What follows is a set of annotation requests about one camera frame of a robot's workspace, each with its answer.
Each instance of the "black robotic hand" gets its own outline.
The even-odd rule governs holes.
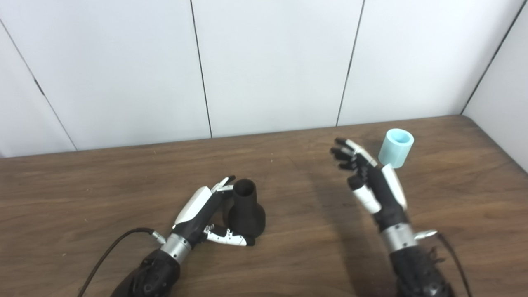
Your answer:
[[[440,271],[436,259],[419,244],[425,233],[414,234],[406,214],[407,202],[394,169],[380,165],[361,146],[336,138],[331,149],[339,167],[351,170],[348,185],[361,204],[372,214],[398,277],[399,297],[455,296]]]

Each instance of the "black cylinder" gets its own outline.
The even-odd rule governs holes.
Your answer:
[[[229,228],[243,236],[256,238],[266,227],[266,213],[257,203],[257,187],[248,179],[237,181],[233,186],[234,206],[229,211]]]

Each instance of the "robotic hand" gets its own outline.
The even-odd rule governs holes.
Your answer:
[[[180,265],[189,252],[205,240],[217,243],[253,246],[254,238],[242,236],[225,227],[209,225],[223,199],[233,195],[227,185],[235,176],[224,178],[213,188],[199,188],[182,209],[160,249],[150,253],[114,290],[111,297],[167,297],[180,278]]]
[[[436,268],[436,259],[417,240],[435,230],[414,234],[406,214],[407,202],[392,166],[382,166],[351,140],[336,138],[331,149],[341,169],[351,170],[348,186],[372,214],[398,281],[398,297],[453,297],[451,286]]]

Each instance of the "wooden table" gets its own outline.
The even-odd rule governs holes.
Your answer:
[[[197,246],[172,296],[394,296],[374,223],[328,153],[345,136],[377,155],[392,127],[416,138],[397,170],[415,229],[448,237],[475,297],[526,296],[528,177],[461,116],[2,159],[0,295],[76,296],[119,235],[166,234],[197,188],[236,174],[257,184],[264,234],[255,247]],[[447,252],[424,244],[439,246],[465,296]],[[144,234],[123,240],[86,296],[109,296],[156,247]]]

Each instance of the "light blue cylinder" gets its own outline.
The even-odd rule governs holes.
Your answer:
[[[413,143],[414,137],[411,133],[403,129],[390,129],[385,135],[378,159],[383,165],[390,163],[393,168],[400,168],[403,166]]]

